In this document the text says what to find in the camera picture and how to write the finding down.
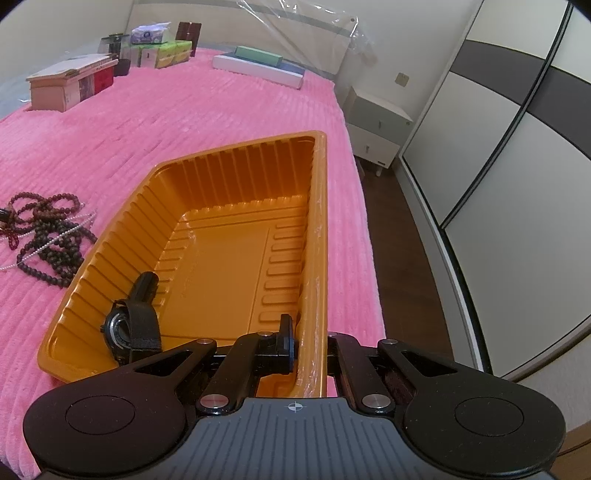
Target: red box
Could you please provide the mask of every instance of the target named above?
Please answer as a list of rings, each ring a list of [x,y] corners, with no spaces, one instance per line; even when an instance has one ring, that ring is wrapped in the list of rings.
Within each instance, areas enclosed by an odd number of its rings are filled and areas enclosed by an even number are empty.
[[[95,73],[95,95],[113,85],[115,67],[99,70]]]

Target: sliding wardrobe door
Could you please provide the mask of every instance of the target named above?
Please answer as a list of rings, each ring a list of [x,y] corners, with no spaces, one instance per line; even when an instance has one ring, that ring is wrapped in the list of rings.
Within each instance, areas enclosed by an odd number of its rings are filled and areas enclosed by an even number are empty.
[[[403,154],[438,223],[469,188],[540,72],[565,0],[485,0]]]
[[[574,10],[527,113],[446,228],[496,375],[535,371],[591,327],[590,44]]]

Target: orange plastic tray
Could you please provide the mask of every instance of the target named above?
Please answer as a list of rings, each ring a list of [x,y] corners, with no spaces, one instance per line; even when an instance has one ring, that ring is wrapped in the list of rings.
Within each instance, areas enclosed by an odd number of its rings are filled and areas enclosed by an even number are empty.
[[[292,315],[297,373],[258,395],[326,394],[326,136],[231,145],[160,164],[80,268],[39,348],[41,369],[71,382],[117,366],[99,327],[139,274],[160,278],[163,349],[197,338],[231,345]]]

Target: baseboard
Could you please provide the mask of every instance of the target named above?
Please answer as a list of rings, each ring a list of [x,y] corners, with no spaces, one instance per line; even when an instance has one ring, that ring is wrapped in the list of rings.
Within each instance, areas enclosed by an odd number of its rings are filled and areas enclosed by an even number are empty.
[[[393,168],[429,260],[446,320],[454,360],[460,364],[484,370],[462,289],[437,224],[404,159],[397,158]]]

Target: bed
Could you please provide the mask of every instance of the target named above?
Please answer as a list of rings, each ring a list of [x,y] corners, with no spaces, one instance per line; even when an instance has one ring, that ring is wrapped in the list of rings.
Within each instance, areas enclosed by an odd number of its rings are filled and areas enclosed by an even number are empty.
[[[217,51],[126,77],[65,113],[20,109],[0,120],[0,191],[78,194],[102,232],[150,169],[190,153],[299,131],[328,137],[329,330],[376,345],[384,324],[366,212],[333,83],[310,71],[301,90],[215,70]],[[5,239],[0,265],[14,262]],[[22,418],[58,382],[37,366],[37,348],[64,295],[20,270],[0,271],[0,460],[22,478],[37,467]]]

